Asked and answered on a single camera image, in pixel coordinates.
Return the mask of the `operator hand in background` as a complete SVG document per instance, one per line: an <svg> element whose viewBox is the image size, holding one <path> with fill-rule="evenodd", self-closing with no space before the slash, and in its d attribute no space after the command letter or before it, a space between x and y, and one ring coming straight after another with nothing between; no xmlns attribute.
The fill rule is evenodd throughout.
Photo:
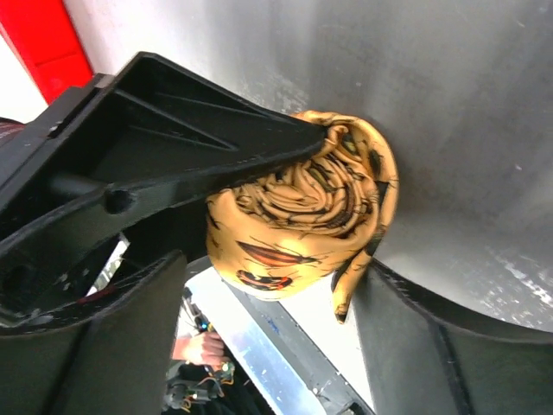
<svg viewBox="0 0 553 415"><path fill-rule="evenodd" d="M225 345L216 332L202 332L175 340L173 360L187 361L197 366L219 366L226 357Z"/></svg>

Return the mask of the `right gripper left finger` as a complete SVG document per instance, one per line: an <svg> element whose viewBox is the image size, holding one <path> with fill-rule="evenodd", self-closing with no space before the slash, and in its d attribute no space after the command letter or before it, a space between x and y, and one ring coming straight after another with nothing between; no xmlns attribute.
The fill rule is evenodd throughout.
<svg viewBox="0 0 553 415"><path fill-rule="evenodd" d="M159 414L187 261L171 252L100 293L1 330L3 414Z"/></svg>

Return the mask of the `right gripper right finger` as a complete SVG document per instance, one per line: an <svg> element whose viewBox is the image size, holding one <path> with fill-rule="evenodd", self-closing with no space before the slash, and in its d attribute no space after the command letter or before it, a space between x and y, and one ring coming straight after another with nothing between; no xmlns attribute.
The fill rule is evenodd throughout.
<svg viewBox="0 0 553 415"><path fill-rule="evenodd" d="M353 300L378 414L550 414L552 334L371 265Z"/></svg>

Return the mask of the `yellow insect print tie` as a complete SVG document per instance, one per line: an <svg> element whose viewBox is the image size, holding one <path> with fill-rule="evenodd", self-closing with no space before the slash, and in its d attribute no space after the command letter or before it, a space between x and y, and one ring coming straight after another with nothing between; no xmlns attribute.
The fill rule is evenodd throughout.
<svg viewBox="0 0 553 415"><path fill-rule="evenodd" d="M230 285L279 301L334 275L338 322L397 210L391 147L362 118L306 111L323 127L321 150L305 162L207 199L207 255Z"/></svg>

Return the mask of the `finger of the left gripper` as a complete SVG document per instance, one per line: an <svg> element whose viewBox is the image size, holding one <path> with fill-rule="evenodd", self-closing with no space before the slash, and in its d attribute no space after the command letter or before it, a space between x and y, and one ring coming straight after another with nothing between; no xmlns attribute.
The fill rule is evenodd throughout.
<svg viewBox="0 0 553 415"><path fill-rule="evenodd" d="M158 54L68 89L1 141L2 323L125 228L306 160L323 137Z"/></svg>

